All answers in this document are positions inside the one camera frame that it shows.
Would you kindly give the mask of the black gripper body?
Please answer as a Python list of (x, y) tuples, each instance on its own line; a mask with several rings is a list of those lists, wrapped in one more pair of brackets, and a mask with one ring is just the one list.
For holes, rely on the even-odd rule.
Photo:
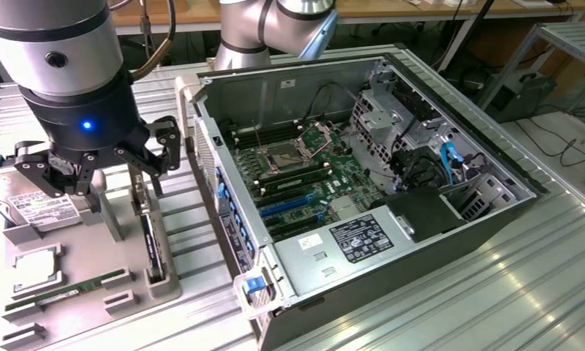
[(140, 117), (129, 71), (121, 68), (111, 82), (89, 93), (56, 97), (25, 87), (20, 92), (61, 158), (96, 152), (115, 155), (117, 147), (143, 154), (150, 131)]

